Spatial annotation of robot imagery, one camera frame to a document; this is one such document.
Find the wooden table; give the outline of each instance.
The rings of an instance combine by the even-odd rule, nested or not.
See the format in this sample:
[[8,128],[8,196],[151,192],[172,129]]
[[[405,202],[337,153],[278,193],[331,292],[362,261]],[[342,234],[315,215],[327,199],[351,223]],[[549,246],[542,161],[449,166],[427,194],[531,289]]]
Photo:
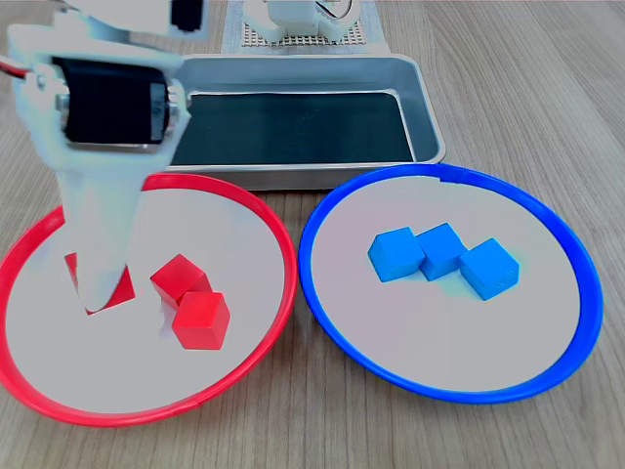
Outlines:
[[[299,297],[272,352],[201,409],[99,430],[40,417],[0,391],[0,467],[625,467],[625,4],[384,2],[394,52],[420,64],[445,161],[507,180],[553,207],[604,286],[598,347],[535,399],[461,406],[404,392],[347,358]],[[0,1],[0,31],[47,22],[46,2]],[[218,52],[226,4],[214,4]],[[6,37],[0,35],[0,51]],[[0,78],[0,255],[59,203]],[[297,241],[323,194],[264,194]]]

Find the red cube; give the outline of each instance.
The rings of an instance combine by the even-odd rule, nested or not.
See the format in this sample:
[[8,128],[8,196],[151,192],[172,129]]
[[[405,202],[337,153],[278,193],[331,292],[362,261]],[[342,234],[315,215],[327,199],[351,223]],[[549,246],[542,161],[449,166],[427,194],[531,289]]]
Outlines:
[[[74,287],[78,290],[78,278],[76,276],[76,267],[78,265],[78,259],[75,252],[71,254],[67,254],[65,256],[65,262],[67,263],[67,267],[69,268],[69,274],[71,275],[71,280],[74,283]],[[124,270],[124,273],[115,288],[110,300],[108,303],[104,305],[103,308],[97,311],[87,311],[88,315],[92,315],[93,313],[97,313],[99,311],[107,310],[108,308],[112,308],[113,306],[117,306],[121,303],[125,303],[126,301],[130,301],[135,298],[135,288],[133,287],[132,279],[130,278],[130,272],[128,271],[128,267]]]
[[182,254],[174,257],[149,279],[163,301],[175,310],[178,310],[185,293],[213,291],[206,274]]
[[219,350],[224,345],[229,321],[223,294],[192,291],[183,297],[172,329],[185,349]]

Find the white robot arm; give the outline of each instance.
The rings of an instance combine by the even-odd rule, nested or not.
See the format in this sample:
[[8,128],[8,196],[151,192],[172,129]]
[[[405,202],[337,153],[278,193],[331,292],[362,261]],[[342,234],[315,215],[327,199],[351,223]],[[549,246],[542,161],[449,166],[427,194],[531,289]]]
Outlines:
[[133,45],[128,31],[204,37],[208,4],[67,3],[52,26],[10,26],[10,56],[24,77],[8,67],[18,114],[58,177],[79,296],[98,311],[125,269],[142,186],[171,163],[190,120],[174,78],[182,57]]

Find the blue plate rim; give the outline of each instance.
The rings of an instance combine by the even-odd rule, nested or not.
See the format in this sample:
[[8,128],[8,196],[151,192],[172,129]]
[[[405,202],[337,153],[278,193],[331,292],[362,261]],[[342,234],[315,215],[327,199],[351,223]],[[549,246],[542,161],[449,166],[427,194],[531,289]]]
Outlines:
[[[446,183],[466,184],[497,192],[532,213],[558,240],[575,272],[580,295],[580,315],[570,344],[551,367],[528,381],[501,390],[473,393],[441,390],[407,380],[384,369],[362,354],[334,326],[321,306],[313,283],[311,255],[318,229],[334,207],[352,192],[379,181],[404,176],[436,177]],[[590,254],[566,222],[537,198],[505,181],[446,163],[408,163],[377,169],[339,186],[319,203],[310,216],[302,233],[298,257],[302,290],[312,313],[330,338],[354,361],[372,373],[400,388],[436,400],[491,405],[534,397],[558,386],[577,371],[590,357],[602,329],[604,298],[599,274]]]

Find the plate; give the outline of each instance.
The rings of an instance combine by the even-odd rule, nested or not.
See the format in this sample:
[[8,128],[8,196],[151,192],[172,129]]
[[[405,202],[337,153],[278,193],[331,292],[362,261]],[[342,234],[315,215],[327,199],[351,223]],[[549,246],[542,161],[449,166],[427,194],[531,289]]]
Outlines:
[[[286,228],[229,183],[149,177],[128,256],[136,297],[91,316],[64,263],[63,224],[59,207],[0,266],[0,381],[49,417],[118,427],[198,407],[263,358],[293,309],[297,261]],[[183,349],[149,281],[177,254],[225,295],[231,319],[219,351]]]
[[[519,283],[482,301],[459,271],[383,283],[375,235],[449,223],[471,249],[496,238]],[[354,360],[412,392],[466,404],[546,391],[587,359],[603,320],[599,276],[575,233],[543,203],[490,176],[408,164],[359,176],[315,209],[299,250],[312,312]]]

